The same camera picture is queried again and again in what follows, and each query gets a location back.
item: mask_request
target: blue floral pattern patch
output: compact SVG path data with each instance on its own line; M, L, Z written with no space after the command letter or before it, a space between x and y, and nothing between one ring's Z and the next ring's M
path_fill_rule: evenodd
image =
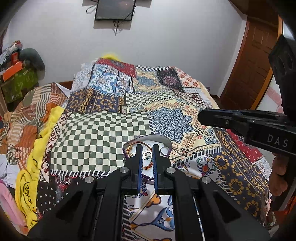
M106 73L106 65L95 64L93 74L89 81L89 87L93 87L102 94L115 94L118 76Z
M181 143L184 133L194 131L190 125L192 117L184 115L181 109L161 107L159 110L150 111L155 133L170 138L176 143Z

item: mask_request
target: fabric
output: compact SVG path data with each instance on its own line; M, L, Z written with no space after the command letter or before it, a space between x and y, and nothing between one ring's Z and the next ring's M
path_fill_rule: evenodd
M40 132L40 138L34 142L34 148L28 158L27 170L21 170L17 175L15 201L18 208L26 215L29 230L38 220L36 216L36 195L42 158L51 131L62 112L63 108L60 106L51 110L46 126Z
M6 154L11 165L18 165L21 170L26 169L27 158L50 110L60 106L66 98L55 83L47 84L28 92L15 111L5 115L0 152Z
M68 98L70 97L71 90L69 90L66 87L60 85L59 83L56 83L56 85L61 89L61 91L65 94L65 96L67 96Z
M91 76L92 67L96 61L97 59L89 64L81 65L82 70L74 75L74 80L71 89L72 91L77 91L87 86L87 84L89 83L89 78Z
M31 65L33 65L37 70L45 70L43 60L35 49L22 49L19 55L19 60L29 60Z
M0 116L3 118L4 114L7 112L7 104L5 102L3 92L0 92Z
M265 159L253 165L252 147L242 151L226 130L201 125L205 108L218 106L202 83L175 67L99 59L88 84L72 89L46 145L38 220L85 177L105 178L123 166L126 141L160 134L172 142L173 167L193 178L209 176L263 223L270 203ZM126 196L123 210L122 239L174 240L172 198L155 194L153 185L143 182L139 195Z
M26 89L28 91L37 83L38 77L35 70L23 68L1 85L6 103L22 99L22 90Z
M246 155L253 166L255 166L263 158L262 153L256 147L244 143L243 137L237 136L236 134L232 133L231 130L227 131L231 138L235 141L236 145Z
M28 228L26 227L25 216L17 208L14 198L3 183L0 183L0 205L18 232L27 235Z
M11 165L10 163L7 164L5 183L9 187L15 189L15 180L17 178L19 171L20 167L18 165Z
M121 115L102 111L73 113L52 149L51 169L114 171L124 166L122 145L151 134L145 112Z
M4 154L0 154L0 179L4 179L6 176L6 167L7 167L8 161Z

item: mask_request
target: orange box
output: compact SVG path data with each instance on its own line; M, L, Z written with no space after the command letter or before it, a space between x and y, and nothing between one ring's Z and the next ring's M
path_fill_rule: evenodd
M18 62L18 52L15 52L11 55L11 62L16 64Z
M22 62L18 61L15 65L9 67L3 74L3 81L8 80L15 73L19 72L22 69Z

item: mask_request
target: black and white checkered patch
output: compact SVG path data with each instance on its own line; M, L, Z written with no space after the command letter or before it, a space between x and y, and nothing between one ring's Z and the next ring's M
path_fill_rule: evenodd
M155 94L130 94L126 92L126 106L139 106L139 105L147 105L149 103L161 100L169 100L176 98L176 94L172 90L167 90L165 92L158 92Z
M112 172L124 166L123 144L151 133L145 112L74 112L52 149L50 169Z
M140 69L143 71L161 71L169 69L169 66L158 66L158 67L149 67L143 65L136 65L136 69Z

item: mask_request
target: jewelry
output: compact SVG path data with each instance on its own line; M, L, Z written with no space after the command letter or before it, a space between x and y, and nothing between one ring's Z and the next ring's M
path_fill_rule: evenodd
M152 159L152 152L150 150L144 151L144 159L151 160Z
M166 147L166 146L161 147L161 149L160 149L160 153L161 153L163 156L166 156L166 155L168 154L168 152L169 152L169 148L168 148L168 147Z
M135 142L129 144L129 146L126 148L126 154L127 154L127 156L129 156L129 157L132 157L133 156L133 154L131 153L132 154L131 155L129 152L133 148L133 145L135 145L137 143L142 144L142 145L144 145L144 146L146 146L148 148L148 150L146 150L143 155L144 155L144 159L145 160L151 160L152 159L152 148L151 148L151 146L149 146L146 143L141 142L141 141L135 141ZM151 160L150 161L150 164L148 166L146 166L146 167L143 167L143 169L144 170L148 170L152 166L153 166L153 161Z

